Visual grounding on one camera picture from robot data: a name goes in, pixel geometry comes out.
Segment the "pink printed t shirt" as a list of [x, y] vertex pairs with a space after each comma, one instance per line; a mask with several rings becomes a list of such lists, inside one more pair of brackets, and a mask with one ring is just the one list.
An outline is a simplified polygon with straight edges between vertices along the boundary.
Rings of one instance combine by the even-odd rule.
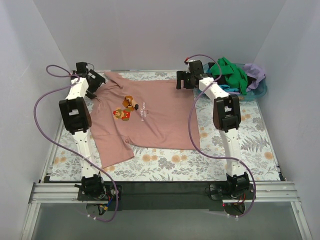
[[175, 80], [130, 80], [111, 71], [105, 76], [90, 113], [102, 167], [133, 158], [132, 145], [173, 150], [200, 146], [191, 89], [177, 89]]

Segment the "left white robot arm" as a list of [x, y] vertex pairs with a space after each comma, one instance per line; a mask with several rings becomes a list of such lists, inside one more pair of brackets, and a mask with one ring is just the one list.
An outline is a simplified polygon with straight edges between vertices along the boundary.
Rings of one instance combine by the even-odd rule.
[[72, 87], [67, 97], [59, 102], [64, 127], [72, 135], [81, 155], [81, 184], [76, 184], [80, 193], [94, 200], [102, 200], [107, 190], [100, 171], [93, 166], [94, 152], [90, 142], [92, 119], [85, 97], [94, 99], [95, 91], [106, 81], [87, 62], [77, 62], [70, 76]]

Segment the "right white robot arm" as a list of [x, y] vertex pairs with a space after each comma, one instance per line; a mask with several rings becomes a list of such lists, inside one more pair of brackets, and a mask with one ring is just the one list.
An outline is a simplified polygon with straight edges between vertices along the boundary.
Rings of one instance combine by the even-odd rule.
[[176, 88], [199, 89], [199, 97], [205, 94], [213, 103], [212, 120], [219, 131], [224, 153], [217, 160], [226, 160], [226, 181], [220, 185], [211, 185], [210, 193], [214, 196], [230, 196], [233, 199], [245, 199], [250, 190], [250, 178], [244, 163], [241, 161], [239, 127], [241, 123], [240, 101], [235, 94], [224, 91], [217, 79], [205, 73], [200, 60], [186, 58], [187, 70], [176, 72]]

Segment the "black t shirt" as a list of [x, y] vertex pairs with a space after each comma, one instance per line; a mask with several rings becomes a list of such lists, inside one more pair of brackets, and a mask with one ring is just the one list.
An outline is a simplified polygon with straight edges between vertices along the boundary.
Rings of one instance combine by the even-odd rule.
[[218, 85], [228, 86], [228, 83], [224, 75], [222, 75], [216, 82]]

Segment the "teal t shirt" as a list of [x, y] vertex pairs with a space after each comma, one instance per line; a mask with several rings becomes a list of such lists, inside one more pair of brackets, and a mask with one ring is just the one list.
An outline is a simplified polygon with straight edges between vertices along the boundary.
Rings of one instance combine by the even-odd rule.
[[232, 88], [226, 84], [219, 85], [219, 87], [227, 93], [231, 93], [231, 94], [239, 94], [240, 93], [239, 88]]

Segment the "green t shirt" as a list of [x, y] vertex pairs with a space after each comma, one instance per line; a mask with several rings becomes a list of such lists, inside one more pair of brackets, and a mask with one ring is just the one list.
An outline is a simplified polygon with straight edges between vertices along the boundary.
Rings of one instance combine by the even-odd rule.
[[239, 89], [241, 95], [247, 95], [248, 77], [244, 70], [230, 62], [227, 58], [221, 57], [210, 69], [209, 73], [216, 79], [221, 75], [225, 84], [232, 89]]

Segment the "lavender t shirt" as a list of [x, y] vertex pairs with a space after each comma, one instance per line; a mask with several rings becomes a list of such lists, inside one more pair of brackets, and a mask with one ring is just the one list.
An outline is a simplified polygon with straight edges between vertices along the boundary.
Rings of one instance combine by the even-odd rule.
[[260, 82], [266, 77], [265, 71], [254, 63], [245, 64], [242, 70], [247, 75], [247, 92], [257, 89]]

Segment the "teal plastic basket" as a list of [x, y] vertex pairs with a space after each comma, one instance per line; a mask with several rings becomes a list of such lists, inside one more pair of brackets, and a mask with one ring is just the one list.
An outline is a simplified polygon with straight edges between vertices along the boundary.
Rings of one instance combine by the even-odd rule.
[[[209, 62], [203, 65], [203, 70], [205, 73], [209, 73], [209, 67], [212, 67], [213, 62]], [[245, 64], [235, 63], [239, 68], [242, 68]], [[259, 82], [259, 85], [256, 89], [250, 90], [247, 95], [238, 94], [239, 101], [253, 101], [255, 99], [263, 97], [267, 92], [266, 78], [262, 79]]]

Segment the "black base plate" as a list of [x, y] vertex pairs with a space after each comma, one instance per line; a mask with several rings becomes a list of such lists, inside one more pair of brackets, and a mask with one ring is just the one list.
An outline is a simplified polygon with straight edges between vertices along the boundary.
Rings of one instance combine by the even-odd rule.
[[77, 200], [102, 203], [109, 211], [193, 210], [222, 211], [223, 202], [243, 205], [253, 200], [254, 186], [233, 189], [227, 181], [120, 181], [88, 188], [75, 184]]

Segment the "aluminium frame rail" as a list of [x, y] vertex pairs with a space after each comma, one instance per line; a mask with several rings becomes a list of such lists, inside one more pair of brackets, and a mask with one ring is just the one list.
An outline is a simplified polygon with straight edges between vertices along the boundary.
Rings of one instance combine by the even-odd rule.
[[[204, 193], [206, 184], [192, 181], [184, 182], [123, 182], [122, 196], [133, 194], [173, 195], [174, 189], [182, 194]], [[72, 183], [36, 183], [32, 187], [30, 203], [73, 203], [77, 201], [79, 189]], [[290, 181], [259, 181], [256, 183], [257, 202], [299, 202], [300, 197], [295, 184]]]

